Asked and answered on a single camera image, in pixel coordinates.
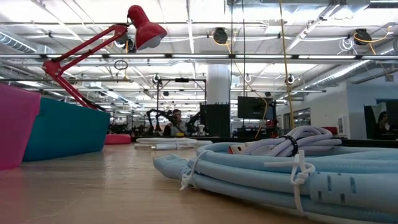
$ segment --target teal foam cushion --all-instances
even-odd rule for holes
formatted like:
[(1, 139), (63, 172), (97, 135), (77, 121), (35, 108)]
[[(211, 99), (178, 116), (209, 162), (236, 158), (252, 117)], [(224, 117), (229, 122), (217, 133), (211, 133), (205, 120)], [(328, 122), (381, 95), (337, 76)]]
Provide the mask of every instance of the teal foam cushion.
[(101, 151), (110, 115), (42, 98), (23, 161), (38, 161)]

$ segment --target wooden table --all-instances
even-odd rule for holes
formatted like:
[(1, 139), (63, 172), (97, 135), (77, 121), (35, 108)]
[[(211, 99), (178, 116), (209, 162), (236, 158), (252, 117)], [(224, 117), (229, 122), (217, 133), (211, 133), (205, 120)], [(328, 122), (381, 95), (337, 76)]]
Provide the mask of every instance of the wooden table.
[(204, 190), (180, 192), (179, 181), (152, 165), (153, 157), (168, 153), (195, 155), (106, 146), (0, 171), (0, 223), (315, 223)]

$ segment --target ductwork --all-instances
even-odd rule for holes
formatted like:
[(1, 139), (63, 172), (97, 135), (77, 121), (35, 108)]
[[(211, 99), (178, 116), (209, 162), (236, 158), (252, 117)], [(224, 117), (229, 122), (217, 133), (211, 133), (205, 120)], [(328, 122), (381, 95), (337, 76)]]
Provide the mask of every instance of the ductwork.
[(0, 43), (25, 54), (55, 54), (55, 51), (50, 47), (29, 42), (5, 29), (0, 29)]
[[(282, 10), (293, 13), (298, 8), (304, 10), (316, 10), (330, 5), (346, 5), (352, 12), (363, 9), (370, 4), (370, 0), (284, 0)], [(245, 11), (250, 9), (274, 9), (279, 12), (279, 0), (226, 0), (229, 12), (236, 14), (242, 11), (242, 3)]]
[[(395, 38), (394, 40), (376, 48), (375, 51), (378, 55), (397, 55), (398, 38)], [(306, 83), (305, 86), (302, 85), (297, 87), (297, 89), (309, 89), (318, 85), (325, 86), (329, 84), (336, 84), (355, 75), (366, 72), (367, 70), (372, 70), (376, 67), (377, 63), (375, 60), (360, 60), (349, 65), (341, 65)]]

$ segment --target lamp arm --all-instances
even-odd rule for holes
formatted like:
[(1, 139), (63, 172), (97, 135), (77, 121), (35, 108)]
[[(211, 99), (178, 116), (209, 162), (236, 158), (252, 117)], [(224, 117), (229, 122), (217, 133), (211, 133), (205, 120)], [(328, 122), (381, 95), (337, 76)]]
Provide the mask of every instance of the lamp arm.
[[(95, 52), (99, 51), (103, 47), (107, 46), (111, 42), (115, 41), (116, 39), (120, 38), (127, 32), (128, 27), (130, 24), (115, 24), (108, 29), (102, 31), (101, 33), (95, 35), (91, 39), (87, 40), (86, 42), (80, 44), (79, 46), (71, 49), (67, 53), (48, 60), (43, 63), (42, 69), (49, 74), (62, 88), (64, 88), (74, 99), (79, 102), (82, 106), (91, 108), (91, 109), (100, 109), (105, 110), (104, 108), (96, 105), (94, 102), (91, 102), (89, 99), (85, 98), (73, 85), (71, 85), (66, 79), (62, 77), (64, 71), (68, 70), (70, 67), (76, 65), (77, 63), (81, 62), (82, 60), (86, 59), (88, 56), (94, 54)], [(105, 36), (106, 34), (114, 31), (113, 37), (108, 40), (105, 40), (103, 43), (100, 43), (93, 49), (89, 49), (87, 52), (81, 54), (79, 57), (72, 59), (70, 62), (66, 63), (65, 65), (61, 65), (61, 62), (73, 54), (76, 54), (81, 49), (89, 46), (96, 40), (100, 39), (101, 37)]]

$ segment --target white cable tie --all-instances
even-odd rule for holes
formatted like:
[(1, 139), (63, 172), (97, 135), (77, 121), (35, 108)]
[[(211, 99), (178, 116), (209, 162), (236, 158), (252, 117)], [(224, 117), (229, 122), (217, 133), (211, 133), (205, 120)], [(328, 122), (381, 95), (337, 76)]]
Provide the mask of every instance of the white cable tie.
[[(304, 184), (310, 174), (315, 172), (315, 166), (305, 162), (304, 150), (298, 150), (298, 154), (294, 156), (292, 162), (265, 162), (264, 165), (266, 167), (293, 167), (292, 173), (290, 174), (290, 183), (294, 187), (294, 202), (296, 204), (296, 209), (301, 215), (304, 215), (303, 206), (301, 204), (300, 185)], [(296, 175), (298, 168), (300, 168), (301, 172)]]
[(204, 155), (206, 152), (210, 152), (210, 151), (211, 151), (211, 150), (205, 150), (205, 151), (203, 151), (203, 152), (201, 152), (201, 153), (199, 154), (199, 156), (197, 157), (196, 161), (193, 163), (193, 166), (192, 166), (192, 170), (191, 170), (190, 175), (187, 175), (187, 174), (183, 174), (183, 175), (182, 175), (182, 179), (181, 179), (181, 188), (180, 188), (180, 190), (186, 189), (189, 185), (193, 185), (193, 186), (194, 186), (194, 184), (193, 184), (193, 175), (194, 175), (194, 173), (195, 173), (195, 168), (196, 168), (196, 166), (197, 166), (197, 164), (198, 164), (199, 158), (200, 158), (202, 155)]

